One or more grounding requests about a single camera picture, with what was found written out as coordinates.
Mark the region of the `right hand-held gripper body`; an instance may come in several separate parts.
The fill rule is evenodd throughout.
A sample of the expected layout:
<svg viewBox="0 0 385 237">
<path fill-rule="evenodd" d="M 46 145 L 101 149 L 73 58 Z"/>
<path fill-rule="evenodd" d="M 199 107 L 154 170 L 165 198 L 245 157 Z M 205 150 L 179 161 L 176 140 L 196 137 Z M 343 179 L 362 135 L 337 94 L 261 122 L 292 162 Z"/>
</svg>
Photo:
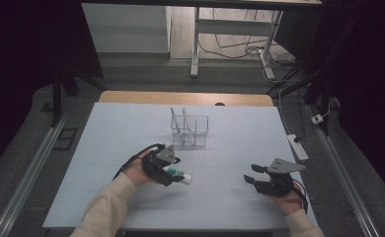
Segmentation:
<svg viewBox="0 0 385 237">
<path fill-rule="evenodd" d="M 258 193 L 282 197 L 294 191 L 302 197 L 302 193 L 294 188 L 291 173 L 303 171 L 306 169 L 305 166 L 275 158 L 269 166 L 263 167 L 267 167 L 266 174 L 269 175 L 269 181 L 258 181 L 259 184 L 255 186 Z"/>
</svg>

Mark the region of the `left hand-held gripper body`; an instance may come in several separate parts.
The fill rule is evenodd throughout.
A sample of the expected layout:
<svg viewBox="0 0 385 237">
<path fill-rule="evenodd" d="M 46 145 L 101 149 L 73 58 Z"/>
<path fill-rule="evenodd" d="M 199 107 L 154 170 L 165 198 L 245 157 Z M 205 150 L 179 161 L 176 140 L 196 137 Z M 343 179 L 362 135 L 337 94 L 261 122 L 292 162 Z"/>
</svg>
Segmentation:
<svg viewBox="0 0 385 237">
<path fill-rule="evenodd" d="M 157 183 L 168 187 L 170 185 L 170 178 L 173 175 L 168 174 L 163 170 L 175 162 L 175 149 L 171 144 L 153 144 L 147 147 L 149 153 L 142 159 L 142 168 L 148 177 Z"/>
</svg>

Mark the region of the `green and white glue stick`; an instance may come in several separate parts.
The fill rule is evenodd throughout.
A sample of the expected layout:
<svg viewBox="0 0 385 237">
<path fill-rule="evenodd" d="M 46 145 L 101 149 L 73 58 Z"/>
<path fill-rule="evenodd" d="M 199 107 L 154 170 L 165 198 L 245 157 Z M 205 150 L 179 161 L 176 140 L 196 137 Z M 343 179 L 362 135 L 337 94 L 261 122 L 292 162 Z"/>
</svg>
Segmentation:
<svg viewBox="0 0 385 237">
<path fill-rule="evenodd" d="M 192 175 L 187 174 L 183 171 L 180 171 L 174 167 L 168 166 L 163 168 L 164 171 L 166 171 L 168 174 L 173 175 L 173 176 L 182 176 L 182 183 L 188 185 L 192 181 Z"/>
</svg>

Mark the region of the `clear acrylic organizer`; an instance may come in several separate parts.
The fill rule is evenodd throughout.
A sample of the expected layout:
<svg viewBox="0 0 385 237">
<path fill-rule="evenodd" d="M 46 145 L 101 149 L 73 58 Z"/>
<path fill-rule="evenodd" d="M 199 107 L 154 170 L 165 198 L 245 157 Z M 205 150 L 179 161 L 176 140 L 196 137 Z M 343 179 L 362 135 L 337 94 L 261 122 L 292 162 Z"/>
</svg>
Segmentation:
<svg viewBox="0 0 385 237">
<path fill-rule="evenodd" d="M 206 137 L 209 132 L 207 116 L 189 116 L 190 127 L 194 136 L 194 144 L 191 144 L 188 130 L 185 125 L 184 116 L 177 116 L 179 126 L 183 134 L 178 134 L 173 120 L 171 120 L 171 130 L 173 143 L 178 146 L 205 146 Z"/>
</svg>

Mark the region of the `white pen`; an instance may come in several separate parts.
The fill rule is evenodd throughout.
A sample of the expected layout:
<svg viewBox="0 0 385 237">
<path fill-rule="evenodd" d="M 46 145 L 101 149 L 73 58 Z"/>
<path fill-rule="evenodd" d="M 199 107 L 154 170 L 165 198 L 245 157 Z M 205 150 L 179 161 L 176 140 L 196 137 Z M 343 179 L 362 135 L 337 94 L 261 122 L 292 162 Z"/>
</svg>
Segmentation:
<svg viewBox="0 0 385 237">
<path fill-rule="evenodd" d="M 183 116 L 184 116 L 184 120 L 185 120 L 185 125 L 186 125 L 186 128 L 187 128 L 188 133 L 189 133 L 189 137 L 191 140 L 191 144 L 194 144 L 195 140 L 194 140 L 194 136 L 193 136 L 193 131 L 191 130 L 191 127 L 190 127 L 190 120 L 189 120 L 187 109 L 182 108 L 182 112 L 183 112 Z"/>
</svg>

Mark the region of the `silver pen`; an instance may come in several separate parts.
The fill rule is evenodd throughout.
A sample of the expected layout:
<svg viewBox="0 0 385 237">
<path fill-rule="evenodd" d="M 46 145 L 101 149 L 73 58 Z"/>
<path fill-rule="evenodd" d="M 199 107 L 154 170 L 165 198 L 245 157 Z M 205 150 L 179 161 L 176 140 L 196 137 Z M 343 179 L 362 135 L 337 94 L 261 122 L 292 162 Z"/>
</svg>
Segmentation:
<svg viewBox="0 0 385 237">
<path fill-rule="evenodd" d="M 173 123 L 174 123 L 174 126 L 175 126 L 177 133 L 183 134 L 181 131 L 181 128 L 179 126 L 178 119 L 177 119 L 177 116 L 175 114 L 175 110 L 173 108 L 171 108 L 171 114 L 172 114 L 172 120 L 173 120 Z"/>
</svg>

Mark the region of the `person's right hand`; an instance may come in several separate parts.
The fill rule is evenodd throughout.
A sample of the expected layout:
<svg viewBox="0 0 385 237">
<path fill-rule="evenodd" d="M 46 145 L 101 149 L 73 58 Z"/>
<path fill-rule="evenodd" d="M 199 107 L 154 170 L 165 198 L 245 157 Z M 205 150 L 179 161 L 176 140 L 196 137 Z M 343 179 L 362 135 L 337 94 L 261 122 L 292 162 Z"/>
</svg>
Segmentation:
<svg viewBox="0 0 385 237">
<path fill-rule="evenodd" d="M 268 195 L 268 198 L 277 204 L 284 216 L 303 209 L 303 200 L 301 196 L 294 191 L 282 197 Z"/>
</svg>

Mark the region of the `white power strip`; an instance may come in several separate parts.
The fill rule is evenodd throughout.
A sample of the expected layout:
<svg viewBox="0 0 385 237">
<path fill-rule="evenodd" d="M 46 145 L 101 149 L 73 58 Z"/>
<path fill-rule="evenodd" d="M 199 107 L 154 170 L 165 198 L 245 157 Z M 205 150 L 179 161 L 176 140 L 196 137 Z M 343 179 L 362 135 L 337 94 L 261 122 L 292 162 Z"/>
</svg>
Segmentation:
<svg viewBox="0 0 385 237">
<path fill-rule="evenodd" d="M 288 134 L 287 139 L 289 144 L 299 161 L 305 161 L 309 159 L 305 149 L 300 143 L 300 139 L 295 134 Z"/>
</svg>

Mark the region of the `white table cover board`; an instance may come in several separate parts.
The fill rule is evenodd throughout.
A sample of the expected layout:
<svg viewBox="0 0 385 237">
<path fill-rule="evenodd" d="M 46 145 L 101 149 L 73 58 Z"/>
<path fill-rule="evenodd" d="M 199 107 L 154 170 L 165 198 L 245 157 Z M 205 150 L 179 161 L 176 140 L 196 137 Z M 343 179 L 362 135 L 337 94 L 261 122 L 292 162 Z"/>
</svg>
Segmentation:
<svg viewBox="0 0 385 237">
<path fill-rule="evenodd" d="M 89 116 L 44 227 L 73 228 L 94 195 L 132 155 L 171 144 L 173 115 L 202 116 L 202 146 L 178 147 L 178 169 L 189 184 L 146 184 L 130 199 L 125 230 L 276 230 L 277 206 L 244 178 L 253 165 L 294 159 L 277 108 L 98 103 Z"/>
</svg>

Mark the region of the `black stand legs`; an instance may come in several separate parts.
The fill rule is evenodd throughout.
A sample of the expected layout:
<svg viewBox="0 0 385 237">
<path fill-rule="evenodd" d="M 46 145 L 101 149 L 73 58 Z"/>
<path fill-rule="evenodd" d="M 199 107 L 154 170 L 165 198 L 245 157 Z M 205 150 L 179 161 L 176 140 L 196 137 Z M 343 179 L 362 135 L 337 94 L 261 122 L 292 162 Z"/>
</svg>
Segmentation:
<svg viewBox="0 0 385 237">
<path fill-rule="evenodd" d="M 273 93 L 272 90 L 277 88 L 279 85 L 283 84 L 285 80 L 278 82 L 276 85 L 271 87 L 267 94 L 272 96 L 275 99 L 283 98 L 303 87 L 307 86 L 308 89 L 306 94 L 303 96 L 303 102 L 306 105 L 313 105 L 317 102 L 318 99 L 321 99 L 321 107 L 319 111 L 319 116 L 322 118 L 322 121 L 319 121 L 319 125 L 326 132 L 328 132 L 328 115 L 330 113 L 330 79 L 327 74 L 331 71 L 331 66 L 333 64 L 333 60 L 328 58 L 325 59 L 324 62 L 318 67 L 318 69 L 300 79 L 294 85 L 291 85 L 286 88 L 281 88 L 277 92 Z"/>
</svg>

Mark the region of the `black tripod stand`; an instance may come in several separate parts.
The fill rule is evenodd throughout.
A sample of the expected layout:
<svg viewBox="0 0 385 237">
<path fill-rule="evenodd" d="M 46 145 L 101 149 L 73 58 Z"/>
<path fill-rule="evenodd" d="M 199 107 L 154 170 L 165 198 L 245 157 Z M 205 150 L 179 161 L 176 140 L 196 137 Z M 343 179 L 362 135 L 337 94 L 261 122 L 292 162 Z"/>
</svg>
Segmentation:
<svg viewBox="0 0 385 237">
<path fill-rule="evenodd" d="M 80 92 L 79 86 L 76 83 L 77 78 L 82 79 L 83 81 L 87 82 L 88 84 L 90 84 L 101 92 L 105 92 L 108 90 L 108 88 L 104 84 L 98 82 L 94 77 L 89 76 L 88 74 L 82 72 L 79 69 L 59 69 L 54 74 L 52 81 L 52 127 L 56 127 L 62 117 L 61 89 L 64 89 L 68 96 L 76 97 Z"/>
</svg>

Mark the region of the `black curtain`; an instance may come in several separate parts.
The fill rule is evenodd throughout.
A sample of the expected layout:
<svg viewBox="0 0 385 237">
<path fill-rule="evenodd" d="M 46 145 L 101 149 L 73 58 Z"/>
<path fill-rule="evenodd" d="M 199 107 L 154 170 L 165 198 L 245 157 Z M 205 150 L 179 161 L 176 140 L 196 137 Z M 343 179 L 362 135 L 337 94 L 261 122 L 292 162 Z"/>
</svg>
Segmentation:
<svg viewBox="0 0 385 237">
<path fill-rule="evenodd" d="M 0 157 L 36 90 L 58 75 L 103 76 L 83 0 L 0 0 Z"/>
<path fill-rule="evenodd" d="M 312 73 L 346 19 L 359 18 L 326 76 L 341 103 L 341 127 L 385 183 L 385 0 L 321 1 L 333 10 L 285 12 L 275 40 Z"/>
</svg>

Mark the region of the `aluminium rail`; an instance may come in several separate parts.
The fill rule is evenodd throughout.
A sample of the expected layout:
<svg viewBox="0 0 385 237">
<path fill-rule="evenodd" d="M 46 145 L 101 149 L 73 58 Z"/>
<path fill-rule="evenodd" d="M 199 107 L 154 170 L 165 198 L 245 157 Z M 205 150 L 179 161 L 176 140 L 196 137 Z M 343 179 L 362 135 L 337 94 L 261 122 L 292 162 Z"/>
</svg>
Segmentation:
<svg viewBox="0 0 385 237">
<path fill-rule="evenodd" d="M 9 202 L 0 216 L 0 237 L 8 237 L 30 192 L 42 170 L 46 159 L 57 139 L 61 129 L 67 122 L 68 113 L 64 113 L 54 127 L 47 130 L 38 150 L 33 157 L 19 185 L 13 192 Z"/>
<path fill-rule="evenodd" d="M 349 172 L 342 161 L 335 144 L 329 135 L 317 124 L 309 121 L 310 126 L 316 131 L 317 137 L 325 150 L 331 166 L 338 178 L 338 181 L 346 195 L 346 199 L 352 207 L 353 213 L 365 237 L 380 237 L 378 228 L 372 219 L 372 216 L 359 194 Z"/>
</svg>

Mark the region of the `black rectangular floor frame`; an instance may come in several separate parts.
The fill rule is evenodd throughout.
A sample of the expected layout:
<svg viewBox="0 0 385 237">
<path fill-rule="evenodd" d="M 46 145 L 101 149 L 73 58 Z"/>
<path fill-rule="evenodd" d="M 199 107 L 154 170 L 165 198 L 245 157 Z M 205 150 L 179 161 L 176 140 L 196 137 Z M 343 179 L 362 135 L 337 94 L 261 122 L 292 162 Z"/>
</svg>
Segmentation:
<svg viewBox="0 0 385 237">
<path fill-rule="evenodd" d="M 54 143 L 53 149 L 69 151 L 77 134 L 77 128 L 62 128 Z"/>
</svg>

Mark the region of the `white desk frame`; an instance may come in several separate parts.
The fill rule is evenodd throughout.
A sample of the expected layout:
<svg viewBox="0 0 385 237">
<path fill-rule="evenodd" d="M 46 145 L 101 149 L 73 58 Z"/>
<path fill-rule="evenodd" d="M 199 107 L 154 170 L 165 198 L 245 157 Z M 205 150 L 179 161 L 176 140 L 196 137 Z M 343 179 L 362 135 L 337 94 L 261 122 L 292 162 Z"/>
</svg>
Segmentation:
<svg viewBox="0 0 385 237">
<path fill-rule="evenodd" d="M 269 22 L 244 21 L 244 20 L 221 20 L 205 19 L 200 16 L 200 8 L 194 8 L 194 29 L 192 45 L 191 78 L 198 75 L 198 53 L 200 35 L 226 35 L 226 36 L 249 36 L 263 37 L 266 44 L 263 49 L 257 51 L 257 56 L 263 65 L 267 79 L 273 79 L 274 74 L 269 60 L 270 48 L 279 25 L 281 11 L 273 11 Z"/>
</svg>

